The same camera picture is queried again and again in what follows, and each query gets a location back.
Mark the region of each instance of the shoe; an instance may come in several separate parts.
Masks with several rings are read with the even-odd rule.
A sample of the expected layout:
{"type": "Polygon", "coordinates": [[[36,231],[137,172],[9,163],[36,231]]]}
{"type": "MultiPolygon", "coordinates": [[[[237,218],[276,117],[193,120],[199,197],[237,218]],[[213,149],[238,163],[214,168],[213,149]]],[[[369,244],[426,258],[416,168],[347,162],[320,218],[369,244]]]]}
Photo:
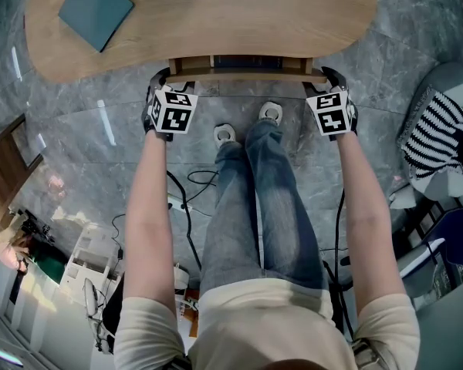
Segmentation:
{"type": "Polygon", "coordinates": [[[225,143],[236,141],[235,130],[225,123],[215,127],[214,131],[215,143],[218,149],[225,143]]]}
{"type": "Polygon", "coordinates": [[[276,103],[266,102],[264,106],[261,107],[259,112],[259,119],[269,119],[279,125],[283,117],[283,108],[276,103]]]}

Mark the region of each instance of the green book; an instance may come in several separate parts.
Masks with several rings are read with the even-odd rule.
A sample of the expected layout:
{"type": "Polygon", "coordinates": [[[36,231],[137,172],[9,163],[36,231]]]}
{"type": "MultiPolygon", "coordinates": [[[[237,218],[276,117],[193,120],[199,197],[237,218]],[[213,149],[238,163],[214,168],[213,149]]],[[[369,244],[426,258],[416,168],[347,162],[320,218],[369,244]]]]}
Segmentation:
{"type": "Polygon", "coordinates": [[[65,0],[59,17],[102,52],[132,7],[130,0],[65,0]]]}

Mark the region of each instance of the beige shirt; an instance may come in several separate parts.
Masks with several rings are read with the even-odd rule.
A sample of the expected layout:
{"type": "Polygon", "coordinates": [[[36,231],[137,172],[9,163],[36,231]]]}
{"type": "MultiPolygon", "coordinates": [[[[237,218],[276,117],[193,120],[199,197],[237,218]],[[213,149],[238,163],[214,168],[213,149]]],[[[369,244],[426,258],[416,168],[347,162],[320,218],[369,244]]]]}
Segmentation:
{"type": "MultiPolygon", "coordinates": [[[[357,369],[351,345],[334,327],[328,291],[263,278],[211,289],[199,301],[194,370],[257,369],[301,358],[332,370],[357,369]]],[[[390,367],[413,370],[420,343],[410,299],[392,294],[369,303],[354,339],[377,341],[390,367]]],[[[162,304],[126,298],[115,340],[118,370],[160,368],[184,355],[177,320],[162,304]]]]}

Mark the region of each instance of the wooden table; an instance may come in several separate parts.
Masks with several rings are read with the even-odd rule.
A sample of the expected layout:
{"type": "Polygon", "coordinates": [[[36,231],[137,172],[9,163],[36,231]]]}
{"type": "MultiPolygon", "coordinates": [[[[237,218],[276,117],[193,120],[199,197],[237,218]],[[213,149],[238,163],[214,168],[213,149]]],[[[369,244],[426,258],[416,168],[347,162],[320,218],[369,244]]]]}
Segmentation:
{"type": "Polygon", "coordinates": [[[64,1],[28,0],[25,15],[32,63],[53,82],[187,57],[192,59],[170,61],[172,74],[195,80],[278,79],[278,70],[262,70],[258,78],[256,70],[213,69],[209,57],[217,55],[286,57],[280,79],[325,82],[312,70],[312,58],[362,37],[377,0],[131,0],[132,12],[102,53],[59,18],[64,1]]]}
{"type": "Polygon", "coordinates": [[[22,114],[9,124],[0,125],[0,228],[5,229],[10,224],[12,216],[8,206],[19,192],[24,182],[35,168],[42,162],[42,155],[38,155],[27,166],[15,144],[12,132],[25,122],[22,114]]]}

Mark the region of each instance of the leg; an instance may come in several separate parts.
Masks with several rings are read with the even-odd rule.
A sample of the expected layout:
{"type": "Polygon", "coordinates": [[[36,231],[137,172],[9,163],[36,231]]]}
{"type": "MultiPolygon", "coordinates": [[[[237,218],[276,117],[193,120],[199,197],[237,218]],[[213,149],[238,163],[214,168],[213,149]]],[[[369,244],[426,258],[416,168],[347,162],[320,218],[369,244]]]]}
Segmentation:
{"type": "Polygon", "coordinates": [[[201,295],[209,289],[263,277],[252,171],[243,147],[225,143],[216,156],[218,204],[206,234],[201,295]]]}
{"type": "Polygon", "coordinates": [[[316,235],[281,138],[277,123],[264,119],[251,128],[245,147],[261,207],[266,276],[327,289],[316,235]]]}

